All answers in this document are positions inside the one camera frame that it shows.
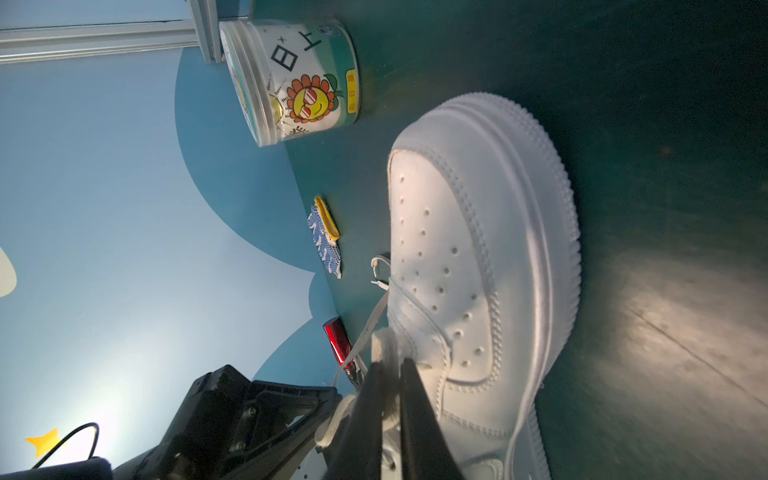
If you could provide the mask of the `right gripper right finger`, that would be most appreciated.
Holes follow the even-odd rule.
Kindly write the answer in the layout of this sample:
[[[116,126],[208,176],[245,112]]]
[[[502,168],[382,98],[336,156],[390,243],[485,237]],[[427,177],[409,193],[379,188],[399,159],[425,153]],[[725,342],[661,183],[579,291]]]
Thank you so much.
[[[399,394],[402,478],[463,479],[411,358],[400,367]]]

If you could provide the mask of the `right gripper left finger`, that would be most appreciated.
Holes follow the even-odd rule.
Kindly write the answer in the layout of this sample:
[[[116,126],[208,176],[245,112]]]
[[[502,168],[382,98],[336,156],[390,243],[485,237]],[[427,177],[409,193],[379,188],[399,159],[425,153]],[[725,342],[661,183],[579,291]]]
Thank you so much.
[[[324,479],[381,478],[385,370],[373,363]]]

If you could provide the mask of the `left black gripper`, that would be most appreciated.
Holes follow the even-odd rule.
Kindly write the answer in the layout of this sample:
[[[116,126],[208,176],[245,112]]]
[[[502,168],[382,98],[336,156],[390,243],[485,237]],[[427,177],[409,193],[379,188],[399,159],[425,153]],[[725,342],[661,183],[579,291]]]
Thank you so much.
[[[159,444],[116,479],[289,479],[341,397],[334,387],[250,381],[230,365],[196,379]]]

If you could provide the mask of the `white shoelace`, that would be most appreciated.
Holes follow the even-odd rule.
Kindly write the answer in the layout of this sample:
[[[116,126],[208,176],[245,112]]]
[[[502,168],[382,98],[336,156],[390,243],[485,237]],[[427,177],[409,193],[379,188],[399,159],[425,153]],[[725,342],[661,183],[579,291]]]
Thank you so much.
[[[374,307],[350,354],[339,367],[334,377],[333,385],[338,383],[338,377],[343,370],[352,363],[360,364],[361,354],[366,348],[370,348],[371,361],[383,368],[384,386],[383,393],[380,395],[380,399],[383,401],[381,419],[382,430],[387,432],[399,425],[399,413],[397,410],[399,400],[398,393],[396,392],[396,383],[399,379],[398,367],[400,357],[394,331],[389,327],[377,327],[388,305],[389,298],[389,284],[378,278],[377,268],[380,263],[391,266],[390,255],[388,253],[380,254],[371,260],[374,276],[372,283],[383,289],[385,293]],[[361,397],[362,386],[359,386],[355,393],[345,396],[336,407],[332,416],[318,427],[314,438],[318,449],[323,450],[331,445],[339,432],[342,421],[352,414],[356,404],[361,402]]]

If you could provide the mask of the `white sneaker shoe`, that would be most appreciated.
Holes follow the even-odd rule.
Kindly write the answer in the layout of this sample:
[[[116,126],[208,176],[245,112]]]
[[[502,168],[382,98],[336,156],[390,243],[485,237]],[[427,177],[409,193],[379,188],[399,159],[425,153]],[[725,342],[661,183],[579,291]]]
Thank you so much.
[[[400,367],[411,358],[463,479],[510,479],[534,400],[580,301],[573,190],[540,123],[490,93],[408,126],[388,160],[387,327],[399,354],[399,425],[382,473],[402,478]]]

